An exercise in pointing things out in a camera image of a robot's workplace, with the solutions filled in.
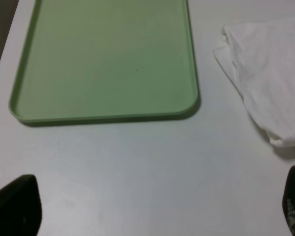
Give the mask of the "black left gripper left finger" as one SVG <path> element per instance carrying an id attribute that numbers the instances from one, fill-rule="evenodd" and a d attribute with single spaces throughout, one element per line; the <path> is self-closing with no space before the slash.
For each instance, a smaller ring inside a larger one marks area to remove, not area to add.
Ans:
<path id="1" fill-rule="evenodd" d="M 36 236 L 42 221 L 37 179 L 22 175 L 0 189 L 0 236 Z"/>

